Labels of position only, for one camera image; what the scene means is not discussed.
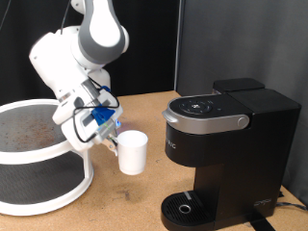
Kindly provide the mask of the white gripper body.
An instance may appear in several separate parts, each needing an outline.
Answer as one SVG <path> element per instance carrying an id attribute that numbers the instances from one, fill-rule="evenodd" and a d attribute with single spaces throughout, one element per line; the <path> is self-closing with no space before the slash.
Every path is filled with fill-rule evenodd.
<path id="1" fill-rule="evenodd" d="M 75 90 L 60 102 L 53 120 L 61 126 L 74 149 L 85 151 L 116 130 L 122 112 L 118 99 L 109 88 L 95 89 L 94 93 Z"/>

